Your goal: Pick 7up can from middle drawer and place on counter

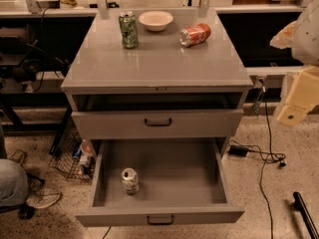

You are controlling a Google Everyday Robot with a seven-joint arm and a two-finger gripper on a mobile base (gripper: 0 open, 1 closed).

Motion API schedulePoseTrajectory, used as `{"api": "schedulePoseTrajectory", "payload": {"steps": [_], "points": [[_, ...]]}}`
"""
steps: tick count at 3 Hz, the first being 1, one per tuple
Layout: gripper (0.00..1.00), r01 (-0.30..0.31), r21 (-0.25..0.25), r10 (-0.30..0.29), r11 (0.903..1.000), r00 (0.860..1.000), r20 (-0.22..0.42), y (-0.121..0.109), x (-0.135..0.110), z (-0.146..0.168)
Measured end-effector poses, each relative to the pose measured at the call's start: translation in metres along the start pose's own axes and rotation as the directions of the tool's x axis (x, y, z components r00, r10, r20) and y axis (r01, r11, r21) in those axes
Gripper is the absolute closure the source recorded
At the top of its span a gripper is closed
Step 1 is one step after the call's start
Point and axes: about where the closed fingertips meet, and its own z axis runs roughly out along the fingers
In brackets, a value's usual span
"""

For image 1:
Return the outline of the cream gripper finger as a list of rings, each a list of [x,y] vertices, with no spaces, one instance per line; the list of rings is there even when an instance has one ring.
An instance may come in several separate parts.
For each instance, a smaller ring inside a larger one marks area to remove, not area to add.
[[[270,41],[270,46],[277,49],[291,48],[293,44],[293,31],[296,22],[293,21],[280,30]]]
[[[306,66],[293,76],[291,88],[277,122],[296,126],[319,105],[319,67]]]

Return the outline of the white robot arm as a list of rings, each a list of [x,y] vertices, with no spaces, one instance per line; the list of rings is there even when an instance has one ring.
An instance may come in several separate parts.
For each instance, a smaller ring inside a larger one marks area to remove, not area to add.
[[[292,57],[303,64],[293,76],[277,122],[295,126],[319,105],[319,0],[313,0],[299,15],[270,41],[277,49],[290,48]]]

